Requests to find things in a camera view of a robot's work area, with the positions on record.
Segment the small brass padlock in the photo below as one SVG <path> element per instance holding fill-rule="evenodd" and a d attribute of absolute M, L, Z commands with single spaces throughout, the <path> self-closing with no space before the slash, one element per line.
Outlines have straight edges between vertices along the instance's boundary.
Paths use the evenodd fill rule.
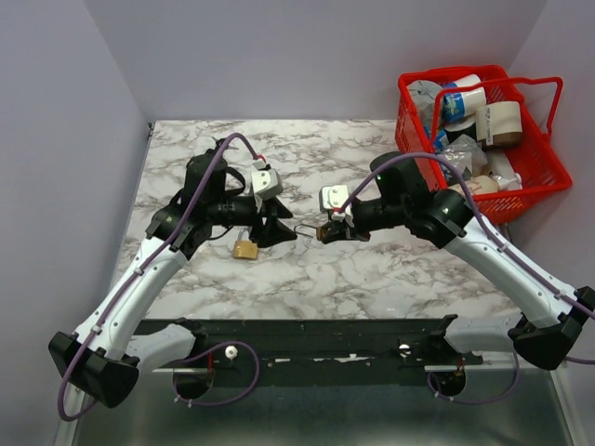
<path fill-rule="evenodd" d="M 298 236 L 303 236 L 309 239 L 319 240 L 322 237 L 322 228 L 311 224 L 298 223 L 293 228 L 293 231 Z"/>

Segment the large brass padlock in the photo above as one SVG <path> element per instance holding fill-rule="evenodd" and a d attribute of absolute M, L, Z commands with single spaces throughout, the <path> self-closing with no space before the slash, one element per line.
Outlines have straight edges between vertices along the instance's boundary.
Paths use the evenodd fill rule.
<path fill-rule="evenodd" d="M 231 255 L 234 259 L 256 260 L 258 245 L 249 238 L 249 229 L 239 231 Z"/>

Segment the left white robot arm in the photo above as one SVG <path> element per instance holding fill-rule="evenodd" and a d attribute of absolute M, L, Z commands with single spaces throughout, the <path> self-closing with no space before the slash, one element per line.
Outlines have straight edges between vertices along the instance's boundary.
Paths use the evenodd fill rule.
<path fill-rule="evenodd" d="M 48 349 L 62 381 L 108 408 L 122 403 L 143 374 L 170 362 L 199 365 L 205 341 L 188 322 L 171 322 L 136 336 L 140 322 L 173 276 L 207 242 L 215 226 L 247 227 L 258 248 L 293 241 L 283 224 L 292 213 L 280 202 L 278 172 L 263 157 L 245 180 L 222 155 L 208 150 L 192 157 L 182 188 L 151 219 L 146 237 L 120 281 L 72 334 L 56 333 Z"/>

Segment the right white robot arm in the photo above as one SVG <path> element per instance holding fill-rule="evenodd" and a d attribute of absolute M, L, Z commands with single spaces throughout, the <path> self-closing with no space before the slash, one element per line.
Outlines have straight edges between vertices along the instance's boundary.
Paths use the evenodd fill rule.
<path fill-rule="evenodd" d="M 540 369 L 557 369 L 594 316 L 593 289 L 574 288 L 539 267 L 480 212 L 466 183 L 459 190 L 429 190 L 420 159 L 454 168 L 431 153 L 392 151 L 371 163 L 355 190 L 322 187 L 319 205 L 328 221 L 317 230 L 318 240 L 366 242 L 376 230 L 406 227 L 474 267 L 519 309 L 505 317 L 454 318 L 428 341 L 434 361 L 446 364 L 472 351 L 510 352 Z"/>

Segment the clear plastic bag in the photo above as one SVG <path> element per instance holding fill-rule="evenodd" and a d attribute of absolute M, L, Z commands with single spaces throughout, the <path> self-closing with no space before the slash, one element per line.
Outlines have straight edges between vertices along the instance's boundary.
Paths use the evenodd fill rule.
<path fill-rule="evenodd" d="M 477 177 L 488 163 L 482 144 L 467 135 L 447 145 L 439 157 L 452 164 L 464 179 Z"/>

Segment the beige lotion pump bottle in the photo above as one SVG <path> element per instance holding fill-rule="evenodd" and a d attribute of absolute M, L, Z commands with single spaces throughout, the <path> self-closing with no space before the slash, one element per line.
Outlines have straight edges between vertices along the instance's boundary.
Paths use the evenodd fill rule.
<path fill-rule="evenodd" d="M 501 191 L 520 190 L 522 188 L 522 177 L 518 173 L 515 173 L 512 177 L 482 175 L 467 180 L 465 185 L 472 195 L 492 194 Z"/>

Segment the grey crumpled bag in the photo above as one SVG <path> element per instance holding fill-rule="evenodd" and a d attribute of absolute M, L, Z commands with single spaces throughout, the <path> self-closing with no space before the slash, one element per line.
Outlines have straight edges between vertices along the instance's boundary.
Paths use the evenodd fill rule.
<path fill-rule="evenodd" d="M 421 123 L 430 128 L 433 122 L 436 97 L 442 87 L 428 80 L 416 80 L 407 86 Z"/>

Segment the white blue paper cup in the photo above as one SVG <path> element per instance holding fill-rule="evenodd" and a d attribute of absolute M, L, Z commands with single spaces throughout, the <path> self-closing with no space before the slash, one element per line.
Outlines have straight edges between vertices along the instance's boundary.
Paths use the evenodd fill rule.
<path fill-rule="evenodd" d="M 443 89 L 472 86 L 480 81 L 481 78 L 477 74 L 469 74 L 452 83 L 445 84 Z M 486 103 L 487 97 L 483 87 L 466 92 L 447 93 L 443 96 L 443 121 L 447 124 L 461 121 L 474 114 Z"/>

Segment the beige tape roll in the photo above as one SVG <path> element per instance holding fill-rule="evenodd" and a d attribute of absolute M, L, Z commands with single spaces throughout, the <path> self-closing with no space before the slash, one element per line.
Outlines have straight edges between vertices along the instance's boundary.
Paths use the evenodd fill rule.
<path fill-rule="evenodd" d="M 523 140 L 521 106 L 517 101 L 499 101 L 475 113 L 476 137 L 485 150 L 512 148 Z"/>

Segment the red plastic basket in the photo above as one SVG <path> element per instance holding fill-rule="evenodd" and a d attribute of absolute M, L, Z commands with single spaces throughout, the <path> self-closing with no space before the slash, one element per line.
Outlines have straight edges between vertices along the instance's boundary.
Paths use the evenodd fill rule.
<path fill-rule="evenodd" d="M 515 171 L 521 174 L 522 188 L 479 195 L 474 198 L 480 210 L 493 224 L 510 223 L 553 193 L 572 186 L 571 177 L 550 145 L 552 124 L 563 88 L 563 81 L 560 77 L 550 76 L 537 79 L 510 77 L 505 69 L 498 65 L 453 66 L 424 72 L 403 73 L 398 79 L 401 96 L 395 142 L 403 153 L 434 152 L 433 144 L 427 131 L 423 129 L 407 86 L 418 80 L 428 80 L 445 85 L 469 74 L 476 74 L 482 80 L 482 86 L 485 88 L 489 103 L 499 99 L 514 100 L 520 103 L 523 140 L 519 146 L 507 150 L 507 157 Z M 554 83 L 556 90 L 549 107 L 547 131 L 542 132 L 524 104 L 524 95 L 516 85 L 548 83 Z"/>

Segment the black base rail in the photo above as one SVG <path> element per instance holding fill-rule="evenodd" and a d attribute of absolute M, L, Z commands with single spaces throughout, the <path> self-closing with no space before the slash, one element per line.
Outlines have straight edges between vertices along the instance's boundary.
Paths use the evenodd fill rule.
<path fill-rule="evenodd" d="M 458 353 L 444 339 L 455 320 L 199 320 L 177 324 L 197 338 L 193 354 L 224 342 L 248 344 L 234 360 L 213 354 L 218 387 L 422 386 L 426 371 L 454 371 L 484 363 Z"/>

